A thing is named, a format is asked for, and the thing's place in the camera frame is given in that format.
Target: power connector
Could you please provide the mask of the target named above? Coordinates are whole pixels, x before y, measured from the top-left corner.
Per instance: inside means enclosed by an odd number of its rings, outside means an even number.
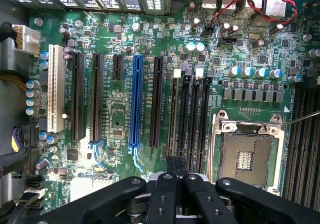
[[[12,49],[39,56],[40,33],[25,25],[13,24],[12,28],[20,28],[19,31],[22,31],[22,48],[16,48],[15,41],[12,41]]]

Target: blue pcie slot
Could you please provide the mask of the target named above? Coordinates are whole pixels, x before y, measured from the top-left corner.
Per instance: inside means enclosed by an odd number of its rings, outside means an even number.
[[[133,56],[132,92],[131,92],[131,116],[128,152],[133,154],[134,165],[143,172],[139,165],[140,126],[141,126],[141,93],[143,82],[144,59],[142,55]]]

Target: white connector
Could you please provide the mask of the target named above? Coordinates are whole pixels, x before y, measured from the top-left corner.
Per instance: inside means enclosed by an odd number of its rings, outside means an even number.
[[[40,33],[25,25],[13,24],[12,27],[22,28],[22,49],[16,48],[14,41],[12,41],[12,49],[39,56]]]
[[[64,129],[62,113],[65,106],[65,60],[63,47],[49,44],[48,68],[48,132],[59,132]]]

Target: white pci slot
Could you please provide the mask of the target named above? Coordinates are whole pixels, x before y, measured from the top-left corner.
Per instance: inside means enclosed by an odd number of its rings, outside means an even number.
[[[48,132],[59,132],[64,129],[62,113],[65,106],[65,60],[63,47],[49,44],[48,68]]]

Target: green circuit board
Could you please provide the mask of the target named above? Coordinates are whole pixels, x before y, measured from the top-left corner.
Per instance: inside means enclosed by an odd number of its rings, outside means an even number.
[[[195,16],[201,17],[201,25],[198,29],[192,29],[190,24]],[[288,82],[289,69],[296,68],[296,74],[301,75],[309,66],[315,66],[314,60],[308,56],[308,51],[319,44],[319,24],[304,21],[299,16],[293,24],[288,25],[282,32],[275,35],[269,34],[270,27],[252,26],[249,19],[233,19],[231,16],[219,17],[212,36],[202,36],[201,28],[212,18],[212,15],[204,15],[197,9],[192,13],[186,12],[186,6],[180,12],[172,16],[148,16],[115,13],[85,13],[66,12],[52,10],[32,10],[30,14],[30,27],[41,33],[41,51],[48,51],[49,44],[65,46],[65,40],[59,33],[63,24],[68,24],[68,29],[75,40],[75,49],[84,56],[84,115],[83,123],[86,127],[86,137],[79,142],[71,141],[70,120],[64,121],[64,130],[58,133],[59,141],[55,144],[57,151],[52,153],[50,146],[46,146],[40,159],[48,159],[50,169],[46,178],[46,209],[53,210],[73,200],[71,197],[74,185],[81,184],[81,180],[89,177],[101,177],[109,180],[109,184],[129,176],[140,176],[148,179],[150,174],[166,171],[166,156],[168,145],[168,133],[171,120],[171,97],[173,86],[173,73],[179,69],[181,63],[188,63],[189,67],[214,71],[214,78],[209,90],[207,124],[205,126],[206,146],[204,152],[202,173],[211,176],[213,181],[219,178],[221,166],[222,137],[216,138],[214,146],[213,170],[208,173],[208,149],[211,143],[213,115],[221,109],[225,110],[230,119],[268,122],[274,113],[281,115],[284,122],[291,119],[293,108],[294,85]],[[38,27],[34,19],[40,17],[43,25]],[[83,22],[82,28],[75,27],[75,21]],[[108,24],[121,25],[121,31],[115,32],[108,28]],[[239,31],[233,35],[237,38],[237,44],[232,46],[218,45],[220,24],[229,22],[239,26]],[[140,24],[140,30],[134,32],[133,23]],[[312,34],[312,42],[304,42],[303,35]],[[259,34],[265,40],[265,46],[253,49],[254,40],[248,39],[249,34]],[[189,42],[203,43],[205,60],[200,60],[200,54],[196,51],[187,52],[186,45]],[[131,53],[125,53],[125,48],[130,46]],[[88,159],[89,120],[91,100],[91,67],[92,55],[103,55],[103,106],[102,106],[102,139],[103,148],[99,160],[104,166],[104,171],[95,169],[94,159]],[[124,57],[123,81],[112,81],[113,55],[121,54]],[[139,164],[143,167],[141,172],[135,167],[133,157],[128,153],[128,139],[130,132],[131,116],[131,91],[133,75],[133,55],[141,54],[144,58],[142,105],[141,105],[141,129],[139,151]],[[181,54],[186,54],[186,60],[182,60]],[[150,123],[152,111],[152,93],[154,78],[154,58],[172,57],[172,64],[166,66],[162,87],[161,117],[159,130],[159,145],[149,146]],[[41,69],[39,58],[30,58],[30,79],[39,79]],[[64,108],[71,108],[71,85],[72,85],[72,62],[65,65],[65,89]],[[233,66],[265,68],[267,72],[273,69],[281,69],[282,77],[271,79],[269,75],[264,78],[243,77],[240,74],[230,76],[229,69]],[[235,100],[225,99],[223,90],[228,89],[252,89],[267,90],[283,93],[281,102]],[[40,108],[43,110],[42,117],[46,116],[47,95],[40,95]],[[179,116],[181,107],[181,92],[179,91],[177,111],[177,136],[179,135]],[[113,130],[122,130],[122,137],[114,137]],[[281,176],[279,192],[282,191],[284,178],[284,166],[286,164],[286,146],[289,141],[289,129],[285,129],[284,149],[281,163]],[[268,183],[272,183],[275,163],[277,160],[277,142],[271,142],[268,157]],[[77,150],[76,158],[68,159],[68,150]],[[190,168],[195,171],[195,163]],[[61,180],[59,173],[64,169],[66,179]]]

